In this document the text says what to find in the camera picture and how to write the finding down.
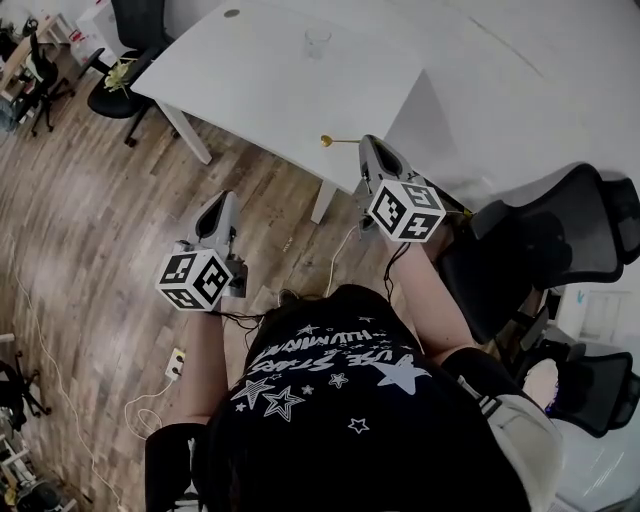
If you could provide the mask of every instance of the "wooden floor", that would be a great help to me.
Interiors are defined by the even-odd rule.
[[[53,133],[42,126],[34,139],[23,126],[0,135],[0,333],[14,332],[26,368],[41,369],[43,399],[54,410],[47,418],[29,418],[23,429],[35,457],[92,500],[83,500],[83,509],[115,510],[113,496],[90,471],[16,285],[15,265],[97,469],[134,511],[143,510],[144,443],[126,428],[123,407],[166,385],[171,351],[184,345],[186,314],[172,309],[154,281],[194,211],[222,189],[237,193],[242,212],[235,251],[250,268],[249,287],[246,300],[225,307],[255,312],[274,305],[282,287],[322,294],[331,258],[359,215],[338,193],[322,225],[313,224],[317,178],[206,123],[194,126],[213,154],[210,165],[174,140],[155,110],[137,132],[138,146],[126,147],[128,122],[87,107],[96,81],[86,77],[74,99],[55,107]],[[378,237],[358,241],[354,234],[338,259],[335,282],[382,291],[387,259]],[[396,306],[404,311],[402,303]],[[231,381],[244,362],[243,334],[227,323]],[[138,405],[162,416],[175,392]]]

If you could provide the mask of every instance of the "table leg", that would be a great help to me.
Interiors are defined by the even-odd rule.
[[[313,213],[311,214],[311,220],[316,224],[320,224],[336,190],[337,187],[335,185],[332,185],[328,181],[322,182],[320,192],[318,192],[318,199],[316,199],[316,205],[313,207]]]
[[[191,127],[185,115],[177,108],[167,105],[166,103],[162,103],[161,101],[157,101],[156,103],[200,161],[204,164],[211,162],[209,151]]]

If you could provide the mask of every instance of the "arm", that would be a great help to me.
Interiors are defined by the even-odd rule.
[[[390,255],[400,246],[386,237],[385,242]],[[393,270],[428,357],[442,364],[457,350],[476,346],[460,308],[420,244],[411,244],[404,256],[393,264]]]
[[[193,313],[186,334],[180,393],[169,423],[206,424],[229,390],[222,318]]]

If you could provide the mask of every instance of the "person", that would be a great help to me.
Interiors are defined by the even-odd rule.
[[[417,340],[344,285],[269,312],[230,390],[220,316],[191,313],[175,415],[146,441],[147,511],[546,511],[558,431],[476,347],[421,245],[394,269]]]

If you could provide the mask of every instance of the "white cube with black markers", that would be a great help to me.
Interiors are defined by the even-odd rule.
[[[432,187],[394,180],[382,180],[368,213],[394,242],[420,243],[447,214]]]
[[[156,290],[180,311],[212,311],[232,277],[213,249],[169,254]]]

